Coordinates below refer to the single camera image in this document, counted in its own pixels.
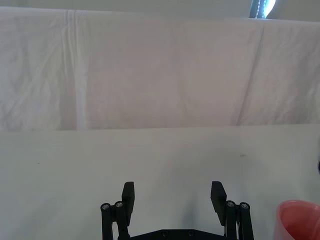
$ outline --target white fabric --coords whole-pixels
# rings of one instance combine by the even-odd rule
[[[320,23],[0,8],[0,131],[320,123]]]

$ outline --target cup rim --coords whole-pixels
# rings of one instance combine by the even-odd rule
[[[291,240],[295,240],[291,236],[291,234],[287,231],[287,229],[285,228],[285,226],[282,223],[281,218],[280,218],[280,213],[281,213],[282,207],[285,205],[288,205],[288,204],[292,204],[292,206],[299,205],[299,206],[303,206],[303,207],[307,207],[307,208],[320,208],[320,205],[313,203],[313,202],[309,202],[309,201],[303,201],[303,200],[286,200],[286,201],[281,202],[278,205],[278,207],[276,208],[276,221],[278,222],[278,224],[280,225],[282,230],[287,234],[287,236],[290,237]]]

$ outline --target bolt head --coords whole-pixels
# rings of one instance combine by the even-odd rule
[[[117,208],[121,208],[123,206],[122,202],[118,202],[116,205],[115,205]]]
[[[248,206],[247,204],[245,204],[245,203],[242,203],[242,204],[241,204],[241,207],[242,207],[243,209],[248,209],[248,208],[249,208],[249,206]]]
[[[109,205],[108,204],[105,204],[101,207],[103,210],[107,210],[109,208]]]
[[[234,207],[234,206],[235,206],[235,205],[234,205],[232,202],[230,202],[230,201],[228,201],[226,204],[228,205],[228,207]]]

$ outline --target white tabletop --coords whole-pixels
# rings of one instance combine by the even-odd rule
[[[221,181],[228,200],[250,204],[255,239],[269,240],[280,202],[320,203],[319,136],[319,125],[2,133],[0,239],[100,240],[100,205],[121,200],[127,181],[131,236],[222,234],[210,200]]]

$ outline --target red plastic cup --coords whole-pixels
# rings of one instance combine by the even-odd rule
[[[320,205],[298,200],[281,203],[273,240],[320,240]]]

